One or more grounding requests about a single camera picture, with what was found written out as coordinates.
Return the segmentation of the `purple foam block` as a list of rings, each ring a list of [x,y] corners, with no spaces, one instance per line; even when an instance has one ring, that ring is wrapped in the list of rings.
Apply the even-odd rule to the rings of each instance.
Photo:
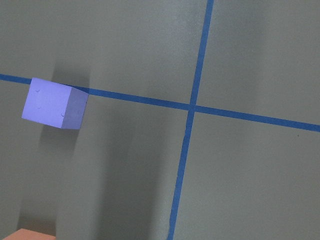
[[[21,117],[59,129],[79,130],[88,97],[77,88],[33,77]]]

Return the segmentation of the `orange foam block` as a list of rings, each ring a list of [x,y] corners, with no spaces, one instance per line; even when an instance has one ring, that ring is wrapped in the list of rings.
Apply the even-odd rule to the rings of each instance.
[[[3,240],[56,240],[53,235],[21,228],[6,236]]]

